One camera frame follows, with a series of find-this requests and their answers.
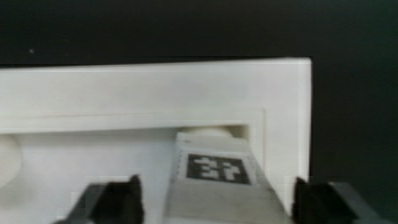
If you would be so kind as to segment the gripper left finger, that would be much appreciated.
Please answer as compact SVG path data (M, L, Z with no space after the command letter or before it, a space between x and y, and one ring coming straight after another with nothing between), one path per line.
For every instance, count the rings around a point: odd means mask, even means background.
M140 176L87 186L63 219L53 224L143 224Z

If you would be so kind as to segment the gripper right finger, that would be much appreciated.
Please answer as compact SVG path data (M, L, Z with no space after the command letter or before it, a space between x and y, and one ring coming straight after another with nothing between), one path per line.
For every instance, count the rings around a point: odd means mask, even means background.
M389 224L346 182L294 181L291 218L294 224Z

